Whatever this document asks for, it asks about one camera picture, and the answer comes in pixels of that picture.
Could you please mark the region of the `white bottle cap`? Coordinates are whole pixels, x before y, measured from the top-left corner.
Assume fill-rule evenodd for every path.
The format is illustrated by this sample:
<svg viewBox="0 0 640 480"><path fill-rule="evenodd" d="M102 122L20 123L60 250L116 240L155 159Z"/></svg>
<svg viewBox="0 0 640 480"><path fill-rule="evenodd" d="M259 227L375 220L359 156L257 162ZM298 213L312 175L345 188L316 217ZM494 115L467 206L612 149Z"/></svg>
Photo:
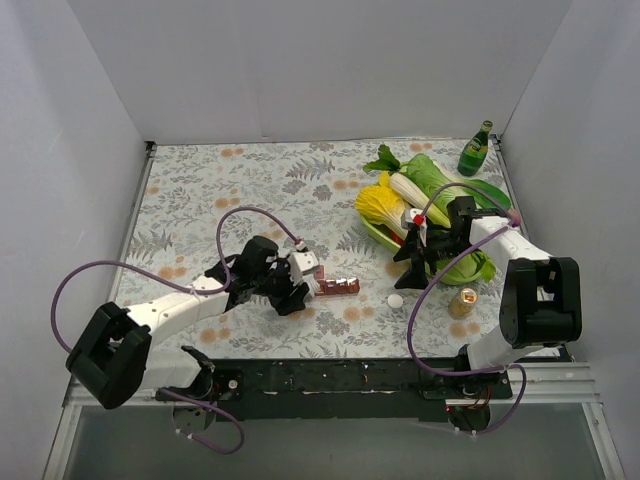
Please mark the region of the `white bottle cap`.
<svg viewBox="0 0 640 480"><path fill-rule="evenodd" d="M391 294L388 297L387 302L388 302L388 305L393 309L400 308L404 303L403 298L398 294Z"/></svg>

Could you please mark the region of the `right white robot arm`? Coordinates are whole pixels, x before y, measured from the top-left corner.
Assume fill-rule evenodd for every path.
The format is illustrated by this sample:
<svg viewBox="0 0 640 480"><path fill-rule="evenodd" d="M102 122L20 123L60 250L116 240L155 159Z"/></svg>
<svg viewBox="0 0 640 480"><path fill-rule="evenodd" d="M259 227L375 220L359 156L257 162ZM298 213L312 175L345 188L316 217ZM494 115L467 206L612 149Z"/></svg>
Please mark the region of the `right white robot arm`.
<svg viewBox="0 0 640 480"><path fill-rule="evenodd" d="M553 257L537 248L515 227L502 206L479 209L470 196L448 206L449 228L430 227L424 212L407 209L402 224L408 233L397 261L410 265L396 282L398 289L418 289L421 300L464 257L480 251L504 275L499 320L495 328L466 345L451 370L414 362L436 376L451 377L454 389L475 397L498 374L527 354L577 340L582 332L580 272L570 257Z"/></svg>

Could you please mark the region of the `red weekly pill organizer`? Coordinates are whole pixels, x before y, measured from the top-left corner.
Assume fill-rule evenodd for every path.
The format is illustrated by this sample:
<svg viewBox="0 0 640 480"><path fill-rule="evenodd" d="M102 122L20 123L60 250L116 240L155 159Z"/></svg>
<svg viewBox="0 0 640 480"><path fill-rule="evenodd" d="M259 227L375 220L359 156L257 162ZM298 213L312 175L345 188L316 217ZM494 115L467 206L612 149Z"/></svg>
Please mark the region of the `red weekly pill organizer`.
<svg viewBox="0 0 640 480"><path fill-rule="evenodd" d="M356 295L360 284L357 277L326 278L324 267L320 266L311 277L310 291L314 296Z"/></svg>

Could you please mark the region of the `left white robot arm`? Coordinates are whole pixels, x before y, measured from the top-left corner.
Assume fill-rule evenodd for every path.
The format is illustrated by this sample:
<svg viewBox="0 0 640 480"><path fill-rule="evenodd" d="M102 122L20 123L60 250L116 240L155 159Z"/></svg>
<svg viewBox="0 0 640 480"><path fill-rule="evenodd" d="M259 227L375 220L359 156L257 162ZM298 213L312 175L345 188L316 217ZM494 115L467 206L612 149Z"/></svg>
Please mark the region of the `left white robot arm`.
<svg viewBox="0 0 640 480"><path fill-rule="evenodd" d="M212 396L214 362L194 347L156 351L169 337L262 296L281 316L305 309L318 290L320 264L304 246L286 256L273 241L255 236L239 254L219 261L192 284L129 307L100 306L66 360L67 370L106 409L144 389L193 400Z"/></svg>

